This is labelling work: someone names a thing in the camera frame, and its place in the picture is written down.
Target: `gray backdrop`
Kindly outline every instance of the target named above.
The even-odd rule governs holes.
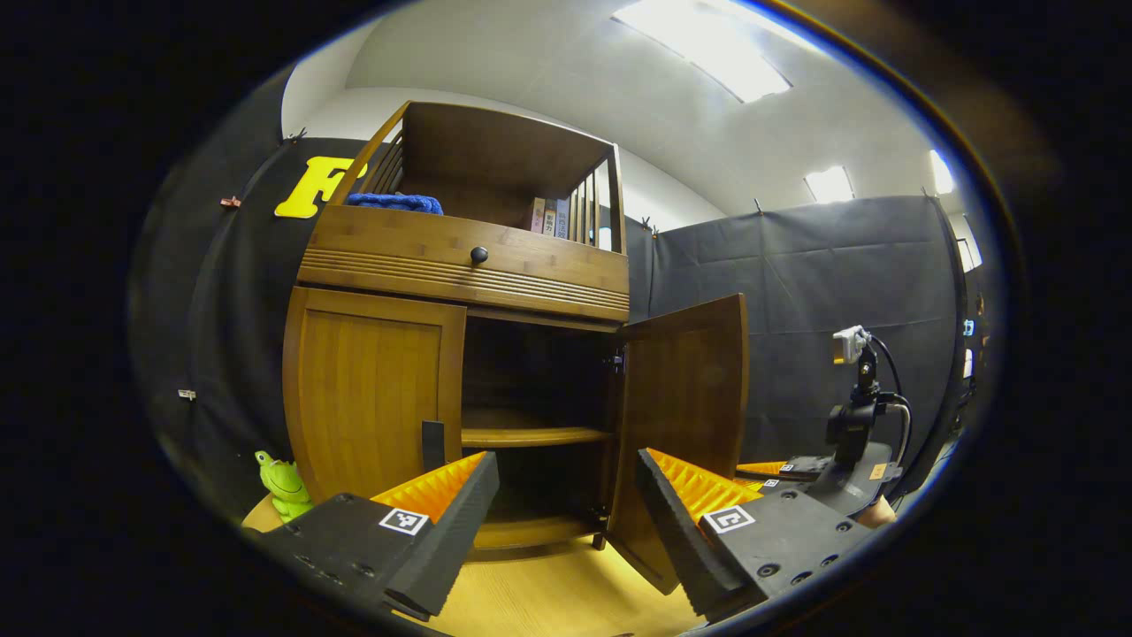
[[[637,222],[627,225],[632,321],[746,294],[751,391],[743,462],[832,453],[825,421],[856,380],[856,367],[832,364],[832,334],[860,325],[895,359],[912,405],[911,463],[940,415],[961,334],[961,266],[936,199],[808,205],[655,239]],[[895,391],[877,354],[882,389]],[[899,418],[883,416],[873,440],[895,446],[899,436]]]

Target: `wooden drawer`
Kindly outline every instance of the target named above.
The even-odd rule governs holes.
[[[628,321],[625,255],[456,216],[327,205],[298,279]]]

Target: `orange foam pad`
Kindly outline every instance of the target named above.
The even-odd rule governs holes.
[[[739,465],[735,467],[740,472],[752,472],[756,474],[778,474],[786,466],[786,462],[782,463],[747,463],[746,465]]]
[[[664,473],[664,477],[676,490],[676,494],[695,524],[700,524],[700,518],[704,514],[762,498],[753,490],[735,484],[719,474],[713,474],[655,449],[645,449],[660,471]]]
[[[741,487],[744,489],[749,489],[751,491],[754,491],[755,493],[758,493],[758,491],[763,488],[762,481],[757,481],[757,480],[735,479],[734,482],[735,482],[735,484],[738,484],[739,487]]]
[[[439,470],[378,493],[370,500],[387,507],[426,514],[432,524],[437,524],[484,455],[487,451],[480,451],[474,456],[449,463]]]

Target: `wooden cabinet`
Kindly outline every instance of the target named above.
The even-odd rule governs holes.
[[[438,420],[449,462],[498,455],[478,549],[599,534],[654,586],[675,588],[634,454],[652,447],[734,476],[747,388],[741,294],[612,333],[466,311],[294,289],[288,429],[315,502],[423,473],[421,421]]]
[[[611,250],[586,231],[602,162]],[[345,205],[363,164],[362,190],[437,196],[445,215]],[[571,238],[517,226],[534,196],[581,210]],[[615,145],[484,109],[402,106],[323,209],[291,296],[288,431],[315,502],[415,477],[421,422],[440,421],[448,462],[498,456],[478,549],[595,535],[671,591],[634,454],[652,447],[734,476],[746,308],[735,294],[625,326],[623,224]],[[475,246],[486,261],[470,258]]]
[[[344,205],[355,190],[435,196],[444,215]],[[602,192],[609,250],[597,242]],[[534,197],[569,201],[568,238],[523,227]],[[406,102],[342,177],[298,279],[624,324],[621,198],[616,144],[489,109]],[[472,260],[477,246],[487,260]]]

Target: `blue cloth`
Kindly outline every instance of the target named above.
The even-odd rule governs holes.
[[[374,192],[354,192],[346,197],[349,205],[369,207],[388,207],[393,209],[411,209],[429,214],[444,214],[440,201],[424,195],[376,195]]]

